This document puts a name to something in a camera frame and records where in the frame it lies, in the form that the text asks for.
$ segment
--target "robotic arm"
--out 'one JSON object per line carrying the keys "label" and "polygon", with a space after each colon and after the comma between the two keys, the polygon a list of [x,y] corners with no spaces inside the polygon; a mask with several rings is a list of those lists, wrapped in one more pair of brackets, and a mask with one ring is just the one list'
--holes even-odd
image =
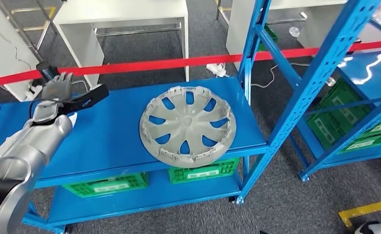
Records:
{"label": "robotic arm", "polygon": [[31,191],[43,168],[73,129],[68,114],[90,108],[109,95],[105,85],[72,98],[71,74],[50,80],[42,99],[22,130],[0,146],[0,234],[11,234],[21,223]]}

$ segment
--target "floor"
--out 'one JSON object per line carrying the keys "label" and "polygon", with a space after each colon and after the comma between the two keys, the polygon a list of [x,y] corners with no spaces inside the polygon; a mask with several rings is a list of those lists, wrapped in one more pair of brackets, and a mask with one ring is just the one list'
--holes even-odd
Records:
{"label": "floor", "polygon": [[[5,0],[9,9],[35,7],[33,0]],[[189,9],[190,56],[226,54],[227,25],[215,20],[214,0],[187,0]],[[57,6],[58,0],[45,0],[45,6]],[[223,0],[224,7],[231,0]],[[292,11],[270,14],[272,20],[293,16]],[[42,15],[29,13],[18,16],[24,26],[43,24]],[[281,48],[300,47],[288,33],[292,24],[273,25]],[[32,33],[37,40],[37,33]],[[120,36],[101,39],[105,54],[104,63],[180,58],[181,48],[177,32]],[[41,48],[41,54],[62,66],[74,66],[69,51],[58,35],[50,30]],[[309,63],[311,58],[290,59]],[[256,62],[252,82],[266,84],[271,80],[272,61]],[[296,67],[301,74],[305,68]],[[228,74],[236,70],[227,64]],[[266,136],[281,115],[292,90],[276,69],[275,81],[265,89],[253,87],[252,109]],[[210,77],[204,67],[190,68],[191,79]],[[183,69],[103,75],[100,77],[110,89],[167,83],[185,80]],[[14,98],[0,88],[0,102]],[[319,171],[308,182],[302,182],[297,172],[302,165],[289,142],[284,143],[261,178],[256,182],[243,205],[227,199],[171,207],[167,209],[130,214],[122,217],[78,223],[75,234],[346,234],[349,233],[338,212],[381,201],[381,161],[371,160]],[[33,192],[37,210],[47,215],[53,189]],[[381,212],[351,219],[354,226],[366,220],[381,220]],[[17,233],[48,233],[22,225]]]}

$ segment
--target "shelf upright post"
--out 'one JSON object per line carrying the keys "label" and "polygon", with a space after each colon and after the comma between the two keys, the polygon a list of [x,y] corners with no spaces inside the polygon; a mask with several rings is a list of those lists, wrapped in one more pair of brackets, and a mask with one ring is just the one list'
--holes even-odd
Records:
{"label": "shelf upright post", "polygon": [[[352,45],[364,25],[370,20],[370,17],[373,15],[380,2],[381,0],[349,0],[346,3],[325,38],[318,54],[314,57],[309,68],[305,72],[301,82],[298,83],[297,87],[294,87],[291,99],[268,138],[269,148],[265,154],[258,157],[248,176],[244,179],[242,191],[236,200],[237,203],[244,202],[245,196],[248,194],[255,181],[271,162],[272,157],[298,123],[300,117],[305,113],[311,104],[311,101],[319,93],[325,84],[325,81],[343,59],[348,48]],[[269,9],[269,3],[270,1],[268,0],[257,0],[255,3],[251,24],[248,30],[247,42],[242,56],[241,67],[238,73],[238,78],[240,80],[242,79],[242,74],[244,74],[242,68],[245,68],[244,63],[247,62],[247,58],[255,58],[255,49],[259,44],[259,38],[268,37],[267,32],[264,31],[263,27]],[[267,48],[272,47],[278,49],[277,46],[270,44],[267,40],[264,40],[263,43]],[[275,57],[281,54],[279,50],[270,52],[278,64],[283,65],[280,68],[283,74],[295,75],[295,73],[292,72],[292,66],[287,66],[289,62],[286,58]]]}
{"label": "shelf upright post", "polygon": [[245,97],[249,104],[251,104],[251,71],[260,43],[259,36],[255,33],[254,29],[257,25],[260,25],[262,28],[265,27],[270,3],[271,0],[255,1],[251,22],[249,23],[248,35],[245,41],[244,52],[241,64],[239,65],[238,79],[242,84],[245,91]]}

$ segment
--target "white table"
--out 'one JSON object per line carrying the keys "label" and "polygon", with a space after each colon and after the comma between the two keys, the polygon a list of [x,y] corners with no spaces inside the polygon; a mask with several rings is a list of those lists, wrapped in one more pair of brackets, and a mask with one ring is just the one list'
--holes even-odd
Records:
{"label": "white table", "polygon": [[[35,69],[37,64],[37,58],[0,10],[0,77]],[[4,87],[17,100],[25,101],[30,82],[25,80]]]}
{"label": "white table", "polygon": [[[272,0],[269,9],[312,7],[310,9],[312,12],[315,9],[324,9],[325,6],[342,5],[346,2],[347,0]],[[227,49],[230,54],[241,54],[244,50],[254,4],[255,0],[233,0],[232,2],[227,37]],[[235,66],[239,69],[239,63],[235,63]]]}
{"label": "white table", "polygon": [[[320,47],[342,9],[343,5],[332,5],[324,8],[318,7],[313,10],[308,14],[307,20],[309,20],[309,23],[305,24],[300,31],[298,42],[303,47]],[[381,7],[374,13],[373,17],[381,18]],[[358,39],[362,42],[381,41],[381,31],[368,23],[358,35]],[[362,50],[356,53],[374,51],[381,51],[381,48]]]}
{"label": "white table", "polygon": [[[95,28],[179,23],[183,57],[189,57],[186,0],[69,0],[63,3],[53,22],[79,67],[103,63]],[[188,81],[188,67],[185,74]],[[99,74],[85,76],[90,87],[97,84],[98,77]]]}

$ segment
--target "red barrier tape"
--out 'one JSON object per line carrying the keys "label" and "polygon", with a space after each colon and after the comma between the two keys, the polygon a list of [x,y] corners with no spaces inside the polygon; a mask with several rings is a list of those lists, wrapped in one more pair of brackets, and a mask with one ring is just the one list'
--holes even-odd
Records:
{"label": "red barrier tape", "polygon": [[[369,42],[369,43],[356,43],[350,47],[348,51],[358,51],[381,48],[381,41]],[[285,58],[305,57],[317,54],[319,48],[302,48],[302,49],[288,49],[282,50],[282,54]],[[109,64],[93,67],[68,67],[60,68],[60,72],[72,72],[75,76],[90,75],[90,74],[110,74],[110,73],[124,73],[124,72],[138,72],[149,70],[161,70],[169,68],[178,68],[184,66],[199,66],[206,65],[208,63],[220,63],[220,62],[238,62],[241,60],[242,55],[217,55],[217,56],[204,56],[193,58],[178,58],[156,61],[142,61],[142,62],[129,62]],[[271,54],[268,51],[258,52],[255,56],[255,61],[272,59]],[[41,78],[40,73],[37,70],[23,72],[19,74],[0,77],[0,85],[14,83],[18,81],[28,79]]]}

